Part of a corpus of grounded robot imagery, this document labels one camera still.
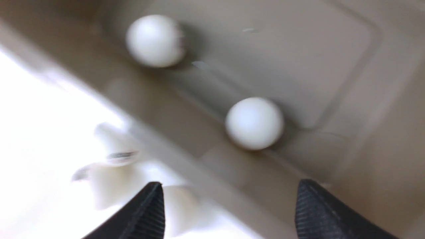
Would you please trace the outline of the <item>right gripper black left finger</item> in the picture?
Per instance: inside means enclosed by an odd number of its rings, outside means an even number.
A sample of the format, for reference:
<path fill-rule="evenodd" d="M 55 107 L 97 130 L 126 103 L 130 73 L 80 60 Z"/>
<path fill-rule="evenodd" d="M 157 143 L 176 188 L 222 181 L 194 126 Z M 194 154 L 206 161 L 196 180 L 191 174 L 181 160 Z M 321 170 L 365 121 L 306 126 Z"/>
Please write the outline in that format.
<path fill-rule="evenodd" d="M 85 239 L 163 239 L 164 193 L 160 182 L 149 182 L 128 203 Z"/>

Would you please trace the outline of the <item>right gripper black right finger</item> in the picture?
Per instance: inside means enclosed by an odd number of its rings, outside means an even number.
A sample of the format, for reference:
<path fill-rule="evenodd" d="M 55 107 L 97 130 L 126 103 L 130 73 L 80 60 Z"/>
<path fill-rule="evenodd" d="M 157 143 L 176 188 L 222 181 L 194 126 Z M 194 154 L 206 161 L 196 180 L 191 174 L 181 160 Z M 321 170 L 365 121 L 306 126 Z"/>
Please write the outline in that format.
<path fill-rule="evenodd" d="M 295 226 L 299 239 L 395 238 L 311 179 L 299 181 Z"/>

